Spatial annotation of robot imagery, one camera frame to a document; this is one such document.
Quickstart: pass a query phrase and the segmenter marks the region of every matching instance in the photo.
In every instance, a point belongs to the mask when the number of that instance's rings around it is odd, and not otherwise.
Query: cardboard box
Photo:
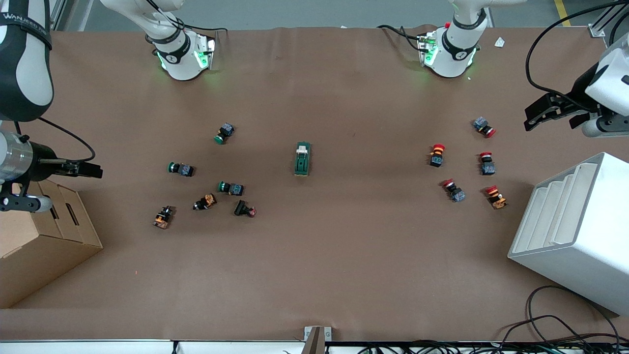
[[[32,183],[48,212],[0,213],[0,308],[6,309],[95,255],[103,246],[79,195],[51,181]]]

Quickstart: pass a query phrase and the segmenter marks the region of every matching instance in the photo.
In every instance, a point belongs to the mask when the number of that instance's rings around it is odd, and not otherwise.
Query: black cable
[[[592,337],[611,337],[611,338],[616,338],[615,335],[613,334],[609,334],[609,333],[585,333],[585,334],[580,334],[581,338],[583,339],[588,339],[588,338],[592,338]],[[629,338],[625,338],[622,336],[618,336],[621,340],[625,341],[625,344],[629,346]],[[568,337],[568,338],[562,338],[560,340],[551,340],[551,343],[568,343],[571,340],[573,340],[573,337]]]
[[[489,353],[490,351],[495,353],[495,352],[496,352],[496,349],[495,349],[495,348],[482,349],[482,350],[480,350],[480,349],[479,349],[479,350],[475,350],[475,351],[473,351],[473,353],[474,353],[474,354],[483,354],[483,353]]]
[[[459,350],[459,348],[458,348],[458,347],[456,347],[456,346],[454,346],[454,345],[451,345],[451,344],[450,344],[450,343],[448,343],[448,342],[443,342],[443,341],[433,341],[433,340],[422,340],[422,341],[421,341],[421,344],[424,344],[424,345],[430,345],[430,346],[432,346],[432,347],[437,347],[437,348],[443,348],[443,349],[445,349],[445,351],[446,351],[448,354],[454,354],[454,351],[453,351],[453,350],[451,350],[451,348],[453,348],[454,350],[456,350],[456,351],[457,351],[457,354],[461,354],[461,351]]]
[[[217,28],[203,28],[203,27],[197,27],[197,26],[192,26],[192,25],[184,25],[187,28],[193,28],[195,30],[202,30],[202,31],[225,31],[228,32],[229,30],[225,27],[217,27]]]
[[[89,152],[92,154],[92,156],[88,157],[87,159],[80,159],[80,160],[67,160],[68,163],[85,163],[88,161],[92,161],[95,157],[96,157],[96,151],[94,151],[94,149],[92,149],[92,147],[85,142],[85,140],[81,139],[78,135],[76,135],[75,133],[71,132],[70,130],[67,130],[66,128],[63,128],[49,120],[47,120],[46,118],[42,118],[39,117],[37,118],[39,120],[41,120],[42,122],[52,125],[53,127],[61,130],[62,132],[66,133],[67,135],[75,138],[76,140],[78,140],[81,144],[83,144],[87,149],[89,149]]]
[[[607,21],[605,21],[605,23],[603,23],[600,27],[604,28],[606,27],[611,20],[614,19],[614,17],[618,16],[619,13],[623,12],[623,10],[627,7],[627,4],[625,4],[623,7],[621,7],[620,9],[617,9],[618,11],[616,11],[615,14],[612,14],[611,16],[608,16],[613,10],[613,8],[608,8],[607,10],[603,11],[603,13],[598,17],[598,20],[596,20],[596,22],[594,22],[594,24],[592,25],[592,27],[597,27],[598,24],[603,21],[603,19],[607,19]]]
[[[400,27],[399,27],[399,30],[397,30],[397,29],[395,29],[395,28],[393,28],[393,27],[391,27],[391,26],[389,26],[389,25],[380,25],[380,26],[378,26],[377,28],[382,28],[382,29],[391,30],[391,31],[395,32],[397,35],[399,35],[399,36],[402,36],[402,37],[406,38],[406,41],[408,42],[408,44],[409,44],[409,45],[410,45],[413,49],[415,49],[415,50],[417,50],[417,51],[419,51],[419,52],[422,52],[422,53],[428,53],[428,50],[427,50],[427,49],[424,49],[424,48],[419,48],[419,47],[417,47],[416,45],[414,45],[414,44],[411,42],[411,39],[412,39],[412,40],[417,40],[417,37],[418,37],[418,36],[420,36],[420,35],[425,35],[426,33],[420,33],[420,34],[419,34],[419,35],[417,35],[417,36],[411,36],[411,35],[406,34],[406,30],[404,29],[404,26],[400,26]]]
[[[532,318],[533,317],[533,309],[532,309],[532,303],[533,303],[533,298],[535,297],[535,294],[537,294],[539,291],[543,290],[543,289],[547,289],[547,288],[554,288],[554,289],[559,289],[561,291],[564,292],[568,292],[572,295],[575,295],[576,297],[580,298],[581,300],[585,301],[588,305],[590,305],[593,309],[595,309],[603,318],[605,318],[605,321],[607,321],[607,323],[610,325],[611,329],[614,331],[614,337],[616,339],[616,348],[614,350],[614,354],[618,354],[618,352],[620,351],[620,335],[618,334],[618,330],[616,329],[616,326],[614,326],[614,324],[611,322],[611,319],[605,314],[603,313],[603,311],[601,311],[598,307],[596,307],[596,305],[591,302],[589,299],[586,299],[585,297],[575,293],[574,291],[566,288],[566,287],[562,287],[560,285],[544,285],[542,287],[538,287],[537,289],[533,290],[533,292],[531,292],[531,294],[528,296],[528,299],[526,300],[526,308],[528,311],[528,317]],[[535,329],[535,332],[537,333],[537,335],[540,336],[541,339],[544,340],[544,342],[548,341],[546,340],[546,338],[544,338],[544,336],[541,334],[540,330],[537,328],[537,326],[535,325],[535,322],[531,322],[531,325],[533,326],[533,328]],[[572,332],[572,334],[575,335],[575,337],[579,340],[582,341],[584,344],[586,344],[587,346],[589,346],[591,348],[591,346],[589,345],[589,343],[587,343],[587,341],[585,341],[585,339],[581,338],[581,336],[579,336],[577,333],[575,333],[571,328],[569,328],[570,332]]]
[[[371,349],[373,349],[376,352],[376,354],[384,354],[384,352],[382,351],[381,348],[389,350],[390,352],[392,352],[394,354],[398,354],[395,350],[393,350],[390,346],[387,346],[387,345],[378,345],[378,344],[375,344],[375,343],[366,343],[366,344],[367,344],[367,346],[365,348],[363,348],[362,350],[360,350],[357,354],[363,354],[363,353],[365,353],[367,351],[370,351]],[[404,354],[408,353],[408,351],[406,351],[404,348],[400,347],[400,349],[402,349],[402,352]]]
[[[531,49],[528,50],[528,54],[526,55],[525,70],[526,70],[526,79],[528,80],[528,83],[530,83],[531,86],[533,86],[534,88],[540,89],[542,91],[546,91],[548,93],[556,94],[557,96],[562,97],[563,99],[565,99],[566,101],[568,101],[568,102],[572,103],[573,105],[579,107],[580,109],[589,111],[589,109],[587,107],[585,107],[584,105],[578,103],[577,101],[574,101],[572,98],[566,96],[565,94],[563,94],[563,93],[561,93],[561,92],[559,92],[559,91],[557,91],[555,89],[551,89],[551,88],[547,88],[547,87],[544,87],[542,85],[539,85],[535,81],[533,81],[533,79],[531,78],[531,70],[530,70],[531,54],[533,53],[533,50],[537,46],[537,43],[539,43],[539,41],[542,39],[542,37],[544,37],[546,35],[546,33],[548,33],[550,30],[555,28],[560,23],[562,23],[564,21],[567,21],[567,20],[570,20],[572,18],[575,18],[577,16],[581,16],[581,15],[586,14],[586,13],[591,13],[591,12],[594,12],[594,11],[597,11],[597,10],[600,10],[600,9],[610,8],[612,6],[622,5],[622,4],[629,4],[629,0],[617,0],[617,1],[613,2],[613,3],[602,4],[602,5],[591,7],[589,9],[578,11],[576,13],[573,13],[573,14],[571,14],[569,16],[566,16],[566,17],[556,21],[552,25],[548,26],[544,31],[542,31],[541,34],[535,39],[535,41],[533,41],[533,44],[531,45]]]
[[[382,28],[382,29],[386,29],[386,30],[391,30],[391,31],[395,32],[399,36],[404,36],[404,33],[400,32],[397,28],[389,26],[389,25],[380,25],[380,26],[378,26],[376,28]],[[412,37],[412,36],[407,36],[407,38],[415,39],[415,40],[417,39],[417,37]]]
[[[410,45],[413,49],[422,52],[422,53],[428,53],[428,49],[424,49],[424,48],[419,48],[416,47],[412,42],[411,39],[408,38],[408,35],[406,34],[406,31],[404,31],[404,26],[400,26],[399,30],[402,31],[402,33],[404,34],[404,37],[406,37],[406,41],[408,42],[408,45]]]
[[[414,352],[414,351],[411,349],[411,346],[410,346],[410,345],[407,345],[407,346],[405,346],[404,348],[402,348],[402,352],[403,352],[404,354],[417,354],[416,352]]]
[[[625,18],[627,18],[628,16],[629,16],[629,11],[627,11],[624,15],[620,16],[618,21],[614,24],[614,27],[611,28],[610,45],[615,42],[616,31],[618,30],[618,27],[620,27],[620,24],[622,23],[622,21],[624,21]]]
[[[151,7],[153,9],[155,9],[157,12],[159,12],[160,14],[162,14],[162,16],[164,16],[168,22],[170,22],[173,26],[175,26],[176,29],[178,30],[184,30],[186,28],[190,28],[190,29],[197,29],[197,30],[206,30],[206,31],[220,31],[220,30],[224,30],[225,32],[227,32],[227,28],[225,27],[219,27],[219,28],[203,28],[203,27],[197,27],[197,26],[192,26],[192,25],[187,25],[185,24],[180,18],[175,17],[175,19],[177,20],[177,22],[173,21],[172,18],[168,17],[168,15],[166,15],[162,9],[160,9],[159,6],[157,6],[157,4],[155,4],[155,1],[153,0],[147,0],[147,3],[149,3],[149,5],[151,5]]]
[[[426,346],[427,348],[422,349],[424,352],[422,352],[421,350],[418,353],[421,354],[429,354],[431,353],[433,350],[438,350],[440,354],[444,354],[443,352],[443,348],[441,346],[435,345],[434,343],[427,343],[426,341],[415,341],[411,343],[411,346]]]
[[[579,333],[577,333],[572,327],[570,327],[566,322],[564,322],[564,320],[562,320],[561,318],[555,316],[555,315],[546,315],[549,318],[552,319],[556,319],[559,323],[561,323],[565,328],[568,329],[568,331],[570,331],[570,333],[572,333],[572,335],[575,337],[575,339],[583,342],[584,345],[590,347],[590,349],[592,348],[592,346],[585,341],[585,339],[581,338],[581,335],[579,335]],[[538,331],[537,326],[535,325],[535,320],[531,321],[531,325],[533,326],[533,328],[535,328],[535,331],[540,335],[541,339],[544,341],[544,344],[548,345],[549,347],[559,351],[560,353],[563,353],[562,351],[556,349],[553,344],[551,344],[546,338],[544,338]]]
[[[513,332],[514,329],[516,329],[516,328],[518,328],[520,326],[524,326],[525,324],[532,323],[532,322],[535,322],[537,320],[540,320],[540,319],[543,319],[543,318],[548,318],[548,317],[555,318],[558,321],[560,321],[562,324],[567,326],[567,324],[565,324],[565,322],[563,322],[559,317],[557,317],[555,315],[542,315],[542,316],[534,317],[534,318],[531,318],[531,319],[526,319],[524,321],[520,321],[520,322],[514,324],[513,326],[511,326],[509,328],[509,330],[507,330],[507,333],[504,335],[503,340],[500,342],[500,344],[499,344],[499,346],[497,348],[490,349],[492,354],[495,354],[495,353],[497,353],[499,351],[502,351],[504,344],[507,342],[507,338],[509,338],[509,335],[511,334],[511,332]]]

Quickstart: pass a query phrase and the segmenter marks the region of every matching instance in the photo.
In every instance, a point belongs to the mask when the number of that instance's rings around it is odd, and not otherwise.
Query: yellow floor line
[[[565,12],[565,6],[562,0],[555,0],[555,7],[557,8],[557,12],[559,13],[559,18],[564,18],[568,16],[568,13]],[[563,21],[562,25],[564,27],[570,27],[570,20]]]

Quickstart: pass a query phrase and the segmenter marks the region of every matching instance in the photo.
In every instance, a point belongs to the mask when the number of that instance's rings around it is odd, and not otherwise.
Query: electrical component
[[[214,141],[218,145],[223,145],[225,140],[234,134],[234,130],[235,128],[233,125],[229,123],[223,124],[223,126],[218,130],[218,134],[214,137]]]
[[[504,199],[502,194],[498,193],[497,186],[486,188],[485,193],[489,195],[489,203],[491,203],[491,206],[494,207],[494,209],[500,209],[507,205],[506,199]]]
[[[463,202],[463,200],[465,199],[465,192],[454,184],[454,180],[452,178],[443,182],[443,187],[448,190],[448,193],[450,194],[450,199],[452,199],[453,201],[458,203]]]
[[[157,213],[155,216],[155,221],[153,221],[153,225],[159,227],[162,230],[166,230],[174,211],[170,205],[167,205],[162,208],[162,211]]]
[[[298,142],[295,152],[295,176],[306,177],[310,167],[310,143]]]
[[[244,200],[239,200],[238,205],[236,205],[236,209],[234,210],[234,215],[236,216],[247,215],[249,217],[254,217],[256,213],[256,209],[254,207],[248,207],[247,202]]]
[[[476,118],[472,125],[479,133],[485,135],[485,138],[491,138],[496,133],[496,129],[490,127],[489,122],[487,122],[487,120],[483,117]]]
[[[194,204],[192,205],[192,209],[193,210],[207,210],[216,203],[218,203],[218,201],[216,200],[216,197],[214,197],[212,193],[209,193],[209,194],[206,194],[205,197],[194,202]]]
[[[428,32],[425,36],[420,36],[417,41],[418,47],[426,50],[425,52],[420,51],[420,62],[425,66],[431,67],[439,53],[437,33],[435,31]]]
[[[491,158],[491,152],[481,152],[481,174],[491,176],[494,173],[496,173],[496,166]]]
[[[443,163],[443,151],[445,150],[445,146],[441,144],[435,144],[433,146],[433,151],[430,153],[430,166],[441,167]]]
[[[229,184],[221,181],[218,183],[218,191],[229,195],[242,195],[245,191],[245,186],[237,185],[236,183]]]
[[[184,163],[170,163],[168,164],[168,172],[179,173],[185,177],[192,177],[194,167]]]

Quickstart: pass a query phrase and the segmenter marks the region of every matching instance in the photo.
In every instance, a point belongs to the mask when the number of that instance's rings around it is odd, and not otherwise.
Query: floor
[[[560,14],[572,14],[610,0],[528,0],[524,4],[492,8],[495,27],[548,26]],[[139,27],[98,0],[74,0],[63,27],[68,31],[139,31]],[[572,26],[592,23],[601,11],[570,21]],[[189,25],[227,27],[231,30],[264,30],[275,27],[362,27],[382,24],[416,27],[440,24],[452,17],[446,0],[188,0],[178,17]],[[629,20],[617,37],[629,31]]]

